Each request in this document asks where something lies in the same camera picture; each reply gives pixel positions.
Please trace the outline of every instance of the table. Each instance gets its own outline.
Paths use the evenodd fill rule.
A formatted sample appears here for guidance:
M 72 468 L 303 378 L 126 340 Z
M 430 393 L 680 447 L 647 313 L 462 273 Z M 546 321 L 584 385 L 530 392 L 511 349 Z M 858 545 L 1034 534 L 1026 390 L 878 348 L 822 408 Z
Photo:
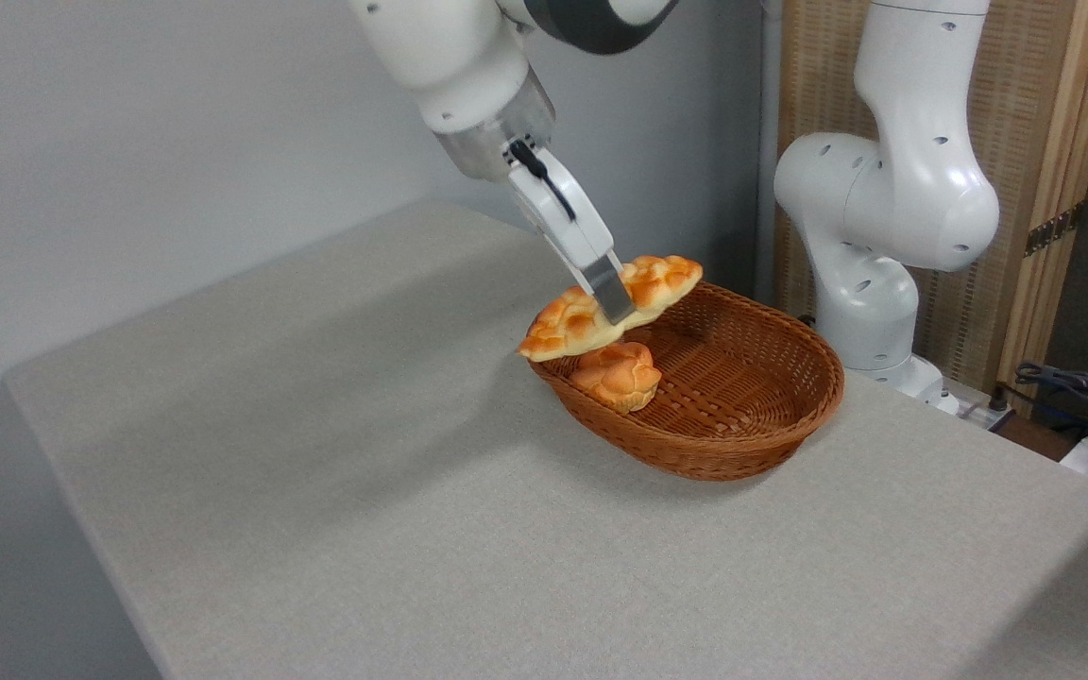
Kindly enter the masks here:
M 1088 478 L 857 378 L 772 472 L 657 472 L 511 355 L 569 284 L 419 205 L 8 386 L 172 679 L 1088 680 Z

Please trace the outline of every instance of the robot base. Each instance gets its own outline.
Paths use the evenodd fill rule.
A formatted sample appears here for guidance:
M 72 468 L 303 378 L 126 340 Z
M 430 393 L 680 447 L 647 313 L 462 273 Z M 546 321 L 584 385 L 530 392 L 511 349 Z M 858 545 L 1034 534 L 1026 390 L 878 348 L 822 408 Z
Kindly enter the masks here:
M 924 401 L 924 404 L 931 405 L 951 415 L 956 415 L 960 410 L 960 400 L 951 396 L 951 393 L 942 386 L 941 371 L 932 362 L 926 361 L 916 355 L 911 355 L 907 360 L 892 368 L 851 370 L 854 370 L 860 375 L 864 375 L 864 378 L 876 380 L 877 383 L 888 384 L 894 391 L 915 397 L 915 399 Z

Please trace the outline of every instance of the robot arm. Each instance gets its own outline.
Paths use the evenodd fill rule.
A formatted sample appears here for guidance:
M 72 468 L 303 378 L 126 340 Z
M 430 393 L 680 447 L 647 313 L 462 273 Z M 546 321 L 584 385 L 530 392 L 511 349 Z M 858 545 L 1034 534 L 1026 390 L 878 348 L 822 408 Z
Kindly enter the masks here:
M 613 236 L 547 150 L 556 112 L 527 63 L 539 26 L 597 53 L 627 50 L 677 0 L 350 0 L 376 54 L 467 176 L 508 182 L 519 207 L 611 322 L 632 312 Z
M 956 271 L 998 230 L 998 195 L 968 139 L 972 64 L 989 0 L 873 0 L 855 88 L 879 141 L 808 134 L 775 172 L 813 265 L 817 332 L 842 364 L 950 408 L 913 356 L 918 288 L 907 265 Z

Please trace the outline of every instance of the pastry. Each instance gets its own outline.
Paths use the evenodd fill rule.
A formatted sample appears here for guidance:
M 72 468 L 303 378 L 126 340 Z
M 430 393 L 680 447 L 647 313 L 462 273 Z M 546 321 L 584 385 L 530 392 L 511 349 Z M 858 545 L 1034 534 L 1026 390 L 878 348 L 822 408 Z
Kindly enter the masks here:
M 620 339 L 630 327 L 644 325 L 691 293 L 704 275 L 698 262 L 670 255 L 655 258 L 643 255 L 623 265 L 620 280 L 632 298 L 635 311 L 619 323 L 610 323 L 595 298 L 574 285 L 536 316 L 519 354 L 531 361 L 555 360 L 605 347 Z
M 569 381 L 593 399 L 618 412 L 643 409 L 657 392 L 662 371 L 640 343 L 616 343 L 586 353 Z

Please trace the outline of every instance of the wicker basket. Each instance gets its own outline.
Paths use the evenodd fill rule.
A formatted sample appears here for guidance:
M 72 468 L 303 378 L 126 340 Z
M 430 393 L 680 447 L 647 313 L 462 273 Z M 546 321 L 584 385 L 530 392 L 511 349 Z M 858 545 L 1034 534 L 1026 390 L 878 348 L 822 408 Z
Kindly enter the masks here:
M 729 481 L 790 459 L 842 396 L 842 366 L 789 316 L 700 283 L 660 319 L 623 336 L 662 371 L 643 409 L 617 413 L 569 383 L 577 357 L 531 361 L 592 432 L 666 472 Z

